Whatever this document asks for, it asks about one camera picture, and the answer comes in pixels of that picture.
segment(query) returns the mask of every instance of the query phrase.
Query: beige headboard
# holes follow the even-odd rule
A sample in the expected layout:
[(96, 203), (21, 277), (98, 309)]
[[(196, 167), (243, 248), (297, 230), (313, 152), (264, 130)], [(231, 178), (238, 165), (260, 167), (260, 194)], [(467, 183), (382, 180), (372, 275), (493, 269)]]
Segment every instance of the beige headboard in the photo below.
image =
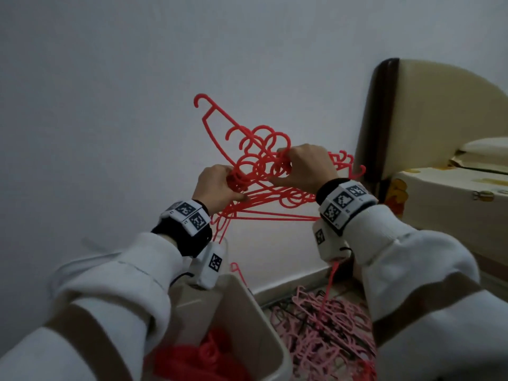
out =
[(508, 96), (461, 68), (388, 59), (375, 70), (366, 107), (365, 179), (446, 166), (471, 140), (508, 136)]

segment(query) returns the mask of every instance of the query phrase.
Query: dark brown headboard edge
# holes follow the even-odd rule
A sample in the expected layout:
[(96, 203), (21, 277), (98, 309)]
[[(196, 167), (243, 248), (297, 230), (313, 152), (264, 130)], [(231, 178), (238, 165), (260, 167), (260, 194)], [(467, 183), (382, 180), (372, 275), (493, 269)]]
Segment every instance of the dark brown headboard edge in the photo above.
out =
[(367, 168), (364, 184), (380, 201), (385, 189), (379, 191), (378, 184), (383, 177), (398, 73), (398, 58), (384, 60), (374, 70), (356, 152), (359, 163)]

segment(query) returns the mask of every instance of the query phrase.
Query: wall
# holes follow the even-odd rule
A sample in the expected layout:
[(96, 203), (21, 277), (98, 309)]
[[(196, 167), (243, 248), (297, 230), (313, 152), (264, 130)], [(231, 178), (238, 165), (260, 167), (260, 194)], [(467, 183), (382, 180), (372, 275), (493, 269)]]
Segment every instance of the wall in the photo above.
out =
[[(507, 0), (0, 0), (0, 353), (46, 317), (55, 267), (125, 246), (224, 162), (196, 93), (250, 128), (354, 152), (387, 57), (508, 90), (507, 13)], [(323, 266), (310, 224), (238, 220), (228, 238), (254, 290)]]

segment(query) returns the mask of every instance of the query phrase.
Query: white sleeve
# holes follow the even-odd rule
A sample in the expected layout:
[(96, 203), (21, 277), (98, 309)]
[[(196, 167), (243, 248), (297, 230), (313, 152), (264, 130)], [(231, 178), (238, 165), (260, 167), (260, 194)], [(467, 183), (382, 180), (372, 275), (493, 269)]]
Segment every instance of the white sleeve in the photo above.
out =
[(63, 287), (54, 318), (0, 359), (0, 378), (139, 380), (144, 354), (168, 326), (168, 289), (182, 261), (168, 240), (140, 234)]
[(418, 231), (383, 205), (346, 226), (362, 277), (378, 379), (508, 379), (508, 304), (479, 286), (455, 238)]

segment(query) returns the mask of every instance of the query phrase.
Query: plastic bin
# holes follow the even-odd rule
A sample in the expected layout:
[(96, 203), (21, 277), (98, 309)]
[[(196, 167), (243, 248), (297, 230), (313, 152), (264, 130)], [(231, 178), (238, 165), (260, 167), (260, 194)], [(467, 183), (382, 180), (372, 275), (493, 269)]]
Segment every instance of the plastic bin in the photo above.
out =
[[(186, 284), (169, 292), (171, 320), (163, 345), (198, 346), (211, 327), (225, 329), (233, 354), (253, 381), (288, 381), (289, 352), (245, 285), (233, 274), (220, 275), (215, 288), (201, 291)], [(159, 380), (146, 375), (143, 380)]]

